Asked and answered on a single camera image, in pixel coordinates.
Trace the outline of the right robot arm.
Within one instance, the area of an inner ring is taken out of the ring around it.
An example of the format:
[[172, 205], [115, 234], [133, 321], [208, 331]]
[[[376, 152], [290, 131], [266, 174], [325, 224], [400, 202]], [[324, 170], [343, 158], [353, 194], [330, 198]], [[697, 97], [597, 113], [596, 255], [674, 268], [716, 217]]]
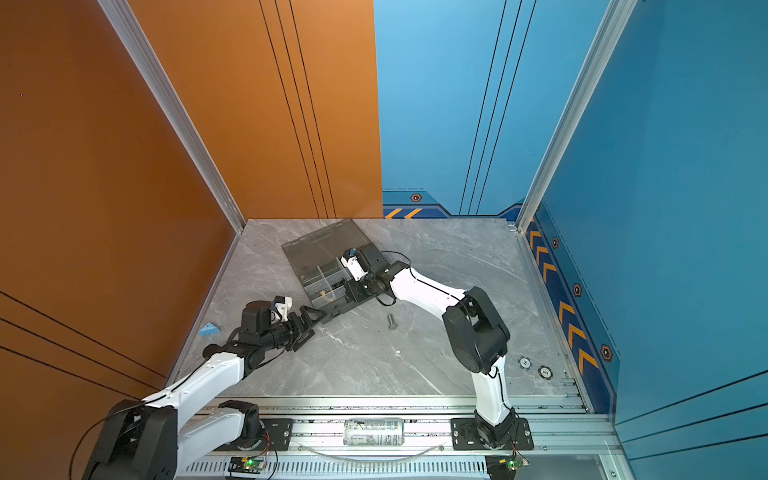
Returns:
[[511, 335], [487, 293], [430, 279], [373, 244], [345, 251], [340, 262], [365, 292], [411, 303], [443, 323], [454, 356], [472, 375], [478, 436], [491, 449], [509, 443], [516, 422], [505, 376]]

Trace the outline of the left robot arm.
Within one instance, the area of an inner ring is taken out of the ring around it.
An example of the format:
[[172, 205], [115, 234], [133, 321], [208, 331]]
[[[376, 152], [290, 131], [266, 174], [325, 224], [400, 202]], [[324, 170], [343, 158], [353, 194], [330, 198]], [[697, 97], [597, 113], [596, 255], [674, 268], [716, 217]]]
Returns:
[[248, 303], [241, 324], [222, 345], [204, 350], [204, 362], [183, 379], [142, 400], [117, 403], [94, 424], [99, 436], [85, 479], [173, 479], [191, 463], [226, 444], [250, 447], [263, 437], [259, 408], [226, 401], [203, 420], [195, 415], [224, 390], [268, 364], [267, 353], [295, 351], [330, 315], [292, 309], [289, 298]]

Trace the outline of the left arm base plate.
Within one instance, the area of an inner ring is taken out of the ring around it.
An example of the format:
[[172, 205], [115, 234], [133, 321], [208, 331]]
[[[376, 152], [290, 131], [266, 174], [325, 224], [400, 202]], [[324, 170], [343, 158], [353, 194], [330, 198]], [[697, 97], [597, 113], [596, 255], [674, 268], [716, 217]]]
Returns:
[[247, 440], [239, 447], [244, 452], [270, 451], [285, 452], [289, 449], [294, 420], [290, 418], [267, 418], [261, 420], [260, 430], [253, 440]]

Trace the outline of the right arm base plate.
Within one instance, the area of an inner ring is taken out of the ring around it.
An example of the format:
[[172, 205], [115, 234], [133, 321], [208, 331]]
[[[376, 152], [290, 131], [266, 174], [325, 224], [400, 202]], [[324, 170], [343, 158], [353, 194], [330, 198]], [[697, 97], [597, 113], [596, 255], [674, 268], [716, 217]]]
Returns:
[[510, 415], [501, 424], [491, 426], [477, 418], [452, 418], [451, 440], [455, 450], [532, 451], [533, 435], [525, 418]]

